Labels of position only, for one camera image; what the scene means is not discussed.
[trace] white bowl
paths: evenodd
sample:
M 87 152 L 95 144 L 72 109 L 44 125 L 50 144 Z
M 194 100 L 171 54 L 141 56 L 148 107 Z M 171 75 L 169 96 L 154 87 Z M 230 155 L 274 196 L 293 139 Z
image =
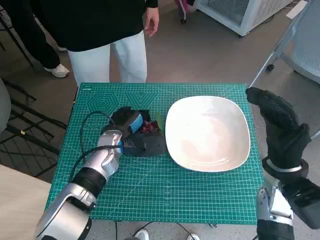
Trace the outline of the white bowl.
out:
M 233 101 L 192 96 L 176 101 L 165 123 L 166 145 L 181 167 L 223 172 L 241 166 L 250 152 L 247 120 Z

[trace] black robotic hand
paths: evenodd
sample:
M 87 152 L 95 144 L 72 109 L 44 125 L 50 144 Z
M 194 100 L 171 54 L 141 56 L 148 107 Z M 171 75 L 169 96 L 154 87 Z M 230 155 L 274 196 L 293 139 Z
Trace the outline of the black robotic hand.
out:
M 280 169 L 300 166 L 303 151 L 311 141 L 309 126 L 299 125 L 292 106 L 272 92 L 251 87 L 245 93 L 249 103 L 259 106 L 264 118 L 271 162 Z

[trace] person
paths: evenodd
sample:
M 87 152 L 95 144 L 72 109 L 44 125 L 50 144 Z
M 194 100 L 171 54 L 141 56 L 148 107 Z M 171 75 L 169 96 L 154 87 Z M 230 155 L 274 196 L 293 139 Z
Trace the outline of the person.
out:
M 126 238 L 125 240 L 149 240 L 149 239 L 150 238 L 149 238 L 148 231 L 145 229 L 141 229 L 134 235 L 134 237 Z M 191 233 L 191 235 L 189 235 L 186 240 L 200 240 L 200 238 L 198 237 L 198 235 Z
M 7 12 L 16 33 L 19 35 L 28 52 L 38 60 L 44 69 L 57 78 L 65 78 L 69 70 L 60 63 L 58 54 L 47 43 L 46 35 L 37 24 L 35 16 L 44 28 L 56 40 L 54 33 L 47 24 L 39 5 L 40 0 L 0 0 L 0 5 Z M 59 49 L 63 45 L 56 40 Z
M 144 32 L 151 37 L 158 30 L 158 0 L 42 0 L 40 4 L 47 22 L 68 50 L 78 85 L 110 81 L 111 46 L 121 80 L 146 82 Z

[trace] green cutting mat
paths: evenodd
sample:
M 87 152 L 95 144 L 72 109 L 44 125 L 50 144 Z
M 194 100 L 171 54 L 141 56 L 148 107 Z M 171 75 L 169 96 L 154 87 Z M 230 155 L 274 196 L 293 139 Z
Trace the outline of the green cutting mat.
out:
M 190 96 L 219 96 L 237 103 L 247 119 L 250 156 L 237 169 L 203 173 L 178 166 L 168 154 L 149 158 L 122 156 L 120 167 L 97 200 L 93 219 L 211 224 L 256 224 L 256 192 L 262 168 L 250 105 L 244 84 L 83 83 L 59 156 L 47 206 L 68 181 L 81 155 L 79 132 L 92 111 L 112 114 L 121 106 L 150 109 L 163 121 L 171 105 Z M 105 117 L 91 116 L 84 128 L 84 149 L 96 147 Z

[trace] chair leg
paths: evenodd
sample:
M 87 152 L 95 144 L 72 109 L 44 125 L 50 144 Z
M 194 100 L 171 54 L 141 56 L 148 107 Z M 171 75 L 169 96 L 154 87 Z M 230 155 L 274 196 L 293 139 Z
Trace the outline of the chair leg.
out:
M 0 41 L 0 47 L 2 48 L 3 51 L 5 51 L 5 46 L 2 44 L 2 42 Z
M 50 136 L 51 138 L 55 137 L 51 132 L 45 130 L 43 127 L 39 126 L 36 122 L 31 121 L 29 118 L 21 115 L 21 113 L 11 109 L 11 114 L 16 116 L 18 119 L 21 119 L 22 121 L 26 122 L 27 124 L 31 125 L 33 128 L 36 128 L 36 129 L 40 130 L 41 132 L 43 132 L 44 134 Z
M 18 92 L 26 95 L 27 97 L 31 98 L 31 99 L 34 100 L 34 101 L 37 101 L 37 99 L 36 99 L 34 96 L 32 96 L 31 94 L 29 94 L 26 90 L 24 90 L 24 89 L 23 89 L 22 87 L 20 87 L 19 85 L 13 84 L 13 83 L 11 83 L 11 82 L 3 79 L 3 78 L 2 78 L 2 81 L 3 81 L 4 85 L 9 86 L 10 88 L 12 88 L 12 89 L 14 89 L 14 90 L 16 90 L 16 91 L 18 91 Z
M 23 54 L 24 58 L 28 61 L 28 63 L 30 64 L 30 66 L 33 68 L 34 65 L 32 64 L 32 62 L 30 61 L 30 59 L 28 58 L 27 54 L 25 53 L 25 51 L 23 50 L 23 48 L 21 47 L 20 43 L 18 42 L 18 40 L 15 38 L 15 36 L 12 34 L 12 32 L 10 31 L 10 28 L 7 26 L 7 24 L 5 23 L 5 21 L 2 19 L 2 17 L 0 17 L 0 23 L 3 25 L 4 29 L 6 30 L 6 32 L 9 34 L 9 36 L 11 37 L 11 39 L 13 40 L 13 42 L 15 43 L 15 45 L 19 48 L 20 52 Z
M 13 135 L 15 136 L 19 136 L 21 138 L 23 138 L 24 140 L 28 141 L 28 142 L 31 142 L 41 148 L 44 148 L 56 155 L 59 155 L 60 151 L 58 149 L 56 149 L 55 147 L 51 146 L 50 144 L 44 142 L 44 141 L 41 141 L 39 140 L 38 138 L 22 131 L 22 130 L 19 130 L 18 128 L 10 125 L 10 124 L 7 124 L 6 125 L 6 130 L 9 132 L 9 133 L 12 133 Z
M 11 104 L 17 106 L 18 108 L 21 108 L 22 110 L 25 110 L 26 112 L 28 113 L 31 113 L 32 115 L 35 115 L 36 117 L 42 119 L 42 120 L 45 120 L 59 128 L 62 128 L 62 129 L 67 129 L 67 126 L 65 123 L 59 121 L 59 120 L 56 120 L 56 119 L 52 119 L 50 117 L 47 117 L 43 114 L 41 114 L 40 112 L 36 111 L 36 110 L 33 110 L 32 108 L 22 104 L 21 102 L 18 102 L 17 100 L 13 99 L 13 98 L 10 98 L 11 99 Z

